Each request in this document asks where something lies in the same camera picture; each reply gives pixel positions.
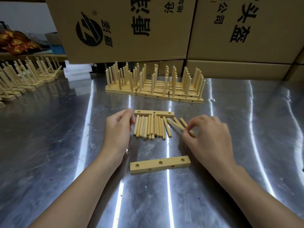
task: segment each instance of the stainless steel tabletop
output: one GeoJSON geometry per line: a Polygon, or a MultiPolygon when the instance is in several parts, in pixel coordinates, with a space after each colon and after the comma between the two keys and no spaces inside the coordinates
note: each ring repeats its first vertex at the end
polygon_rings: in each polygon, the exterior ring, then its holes
{"type": "MultiPolygon", "coordinates": [[[[304,218],[301,87],[275,81],[207,79],[203,104],[107,94],[105,80],[45,84],[0,110],[0,227],[27,227],[96,158],[105,118],[132,109],[174,111],[185,121],[218,115],[234,157],[265,190],[304,218]]],[[[186,149],[181,132],[154,141],[130,137],[89,227],[250,227],[186,149]],[[189,155],[192,164],[130,175],[129,163],[189,155]]]]}

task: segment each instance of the hand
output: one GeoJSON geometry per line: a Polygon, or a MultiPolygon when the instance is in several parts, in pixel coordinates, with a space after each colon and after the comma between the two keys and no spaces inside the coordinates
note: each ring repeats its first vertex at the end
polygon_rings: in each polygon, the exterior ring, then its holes
{"type": "Polygon", "coordinates": [[[223,170],[222,167],[236,166],[227,124],[216,116],[200,115],[191,119],[183,130],[183,140],[212,175],[223,170]],[[199,134],[192,138],[189,130],[195,126],[199,128],[199,134]]]}
{"type": "Polygon", "coordinates": [[[100,155],[111,157],[120,165],[128,148],[133,124],[135,116],[132,109],[122,110],[107,117],[100,155]]]}

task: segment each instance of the forearm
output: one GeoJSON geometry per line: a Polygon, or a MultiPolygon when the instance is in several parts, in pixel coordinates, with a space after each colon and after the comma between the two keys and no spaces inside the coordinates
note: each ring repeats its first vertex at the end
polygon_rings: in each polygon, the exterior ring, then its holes
{"type": "Polygon", "coordinates": [[[304,221],[257,184],[241,166],[216,177],[253,228],[303,227],[304,221]]]}
{"type": "Polygon", "coordinates": [[[45,210],[30,228],[87,227],[101,193],[117,165],[101,154],[45,210]]]}

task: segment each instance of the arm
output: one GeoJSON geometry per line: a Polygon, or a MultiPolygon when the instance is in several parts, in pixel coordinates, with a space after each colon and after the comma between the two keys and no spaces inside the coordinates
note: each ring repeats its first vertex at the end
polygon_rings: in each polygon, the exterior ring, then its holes
{"type": "Polygon", "coordinates": [[[87,227],[105,184],[123,159],[134,123],[131,109],[108,117],[97,158],[29,228],[87,227]]]}
{"type": "Polygon", "coordinates": [[[304,227],[304,221],[260,187],[236,165],[226,124],[218,117],[200,115],[190,120],[183,139],[195,157],[230,194],[253,228],[304,227]],[[199,127],[197,138],[189,130],[199,127]]]}

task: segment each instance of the stack of white foam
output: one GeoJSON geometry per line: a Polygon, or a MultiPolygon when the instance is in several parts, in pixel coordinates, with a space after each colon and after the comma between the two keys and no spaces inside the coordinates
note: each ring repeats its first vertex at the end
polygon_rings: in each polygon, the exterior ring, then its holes
{"type": "Polygon", "coordinates": [[[90,79],[92,72],[91,64],[72,65],[69,61],[65,61],[66,68],[63,68],[64,75],[69,81],[90,79]]]}

